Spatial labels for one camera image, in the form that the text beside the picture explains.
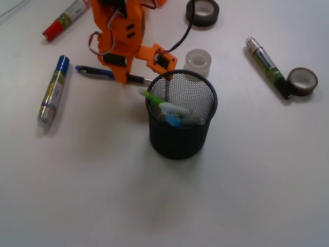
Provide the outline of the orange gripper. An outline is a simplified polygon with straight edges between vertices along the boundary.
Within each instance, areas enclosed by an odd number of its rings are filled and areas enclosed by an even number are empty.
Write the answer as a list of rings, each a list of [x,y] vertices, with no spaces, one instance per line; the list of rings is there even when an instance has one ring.
[[[145,1],[91,1],[99,31],[90,35],[90,46],[102,65],[111,69],[116,81],[128,82],[132,61],[141,45],[145,30]]]

